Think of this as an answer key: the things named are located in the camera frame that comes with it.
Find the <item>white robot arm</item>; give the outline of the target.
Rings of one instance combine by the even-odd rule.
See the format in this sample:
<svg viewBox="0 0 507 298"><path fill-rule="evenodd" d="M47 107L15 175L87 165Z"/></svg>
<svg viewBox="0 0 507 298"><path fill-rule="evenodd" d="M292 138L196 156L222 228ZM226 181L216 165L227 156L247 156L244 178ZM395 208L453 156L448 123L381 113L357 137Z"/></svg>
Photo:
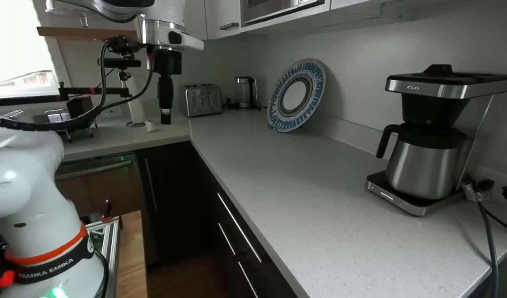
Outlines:
<svg viewBox="0 0 507 298"><path fill-rule="evenodd" d="M204 41L184 24L186 0L45 0L50 12L93 11L115 22L133 21L140 47L150 49L150 74L159 79L159 105L173 105L173 75L181 51ZM63 130L88 127L106 100L55 123L0 117L0 236L10 271L0 276L0 298L103 298L110 281L106 257L77 206L55 183L65 155Z"/></svg>

